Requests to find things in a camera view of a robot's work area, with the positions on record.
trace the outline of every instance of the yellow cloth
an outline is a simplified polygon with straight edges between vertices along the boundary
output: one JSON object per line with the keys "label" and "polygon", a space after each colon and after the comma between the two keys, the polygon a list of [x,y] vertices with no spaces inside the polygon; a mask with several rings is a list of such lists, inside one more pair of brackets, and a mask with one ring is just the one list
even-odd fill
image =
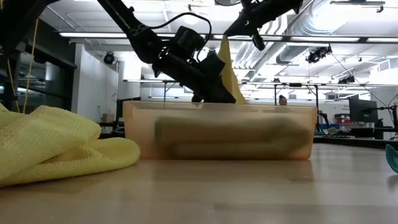
{"label": "yellow cloth", "polygon": [[41,106],[29,115],[0,104],[0,187],[121,169],[140,150],[127,139],[97,139],[98,124]]}
{"label": "yellow cloth", "polygon": [[223,71],[221,71],[221,78],[225,88],[235,97],[236,104],[246,104],[241,90],[238,86],[238,79],[234,73],[231,62],[231,52],[229,50],[229,41],[226,36],[221,41],[220,52],[218,57],[225,63]]}

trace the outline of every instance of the teal object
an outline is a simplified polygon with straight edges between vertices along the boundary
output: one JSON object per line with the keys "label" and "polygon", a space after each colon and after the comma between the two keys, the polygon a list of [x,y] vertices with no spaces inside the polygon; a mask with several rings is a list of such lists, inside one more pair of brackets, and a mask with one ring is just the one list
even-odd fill
{"label": "teal object", "polygon": [[386,145],[386,158],[391,169],[398,173],[398,152],[390,145]]}

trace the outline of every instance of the table surface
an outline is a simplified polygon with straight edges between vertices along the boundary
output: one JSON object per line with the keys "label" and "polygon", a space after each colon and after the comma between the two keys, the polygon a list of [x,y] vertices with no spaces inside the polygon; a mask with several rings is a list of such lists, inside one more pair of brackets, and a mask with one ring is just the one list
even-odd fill
{"label": "table surface", "polygon": [[398,223],[384,151],[315,144],[310,161],[140,161],[0,189],[2,223]]}

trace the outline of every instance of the plastic bin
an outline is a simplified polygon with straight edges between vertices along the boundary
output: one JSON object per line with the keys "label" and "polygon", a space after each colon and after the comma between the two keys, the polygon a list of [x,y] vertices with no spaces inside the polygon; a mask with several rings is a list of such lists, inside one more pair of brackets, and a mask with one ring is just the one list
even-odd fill
{"label": "plastic bin", "polygon": [[126,138],[142,159],[305,160],[317,109],[125,101]]}

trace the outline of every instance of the person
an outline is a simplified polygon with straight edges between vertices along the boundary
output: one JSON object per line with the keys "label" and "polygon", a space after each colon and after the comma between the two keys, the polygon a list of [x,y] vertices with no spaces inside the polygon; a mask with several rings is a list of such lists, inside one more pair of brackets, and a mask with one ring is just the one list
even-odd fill
{"label": "person", "polygon": [[279,105],[281,105],[281,106],[286,106],[287,105],[286,97],[284,97],[282,95],[279,96]]}

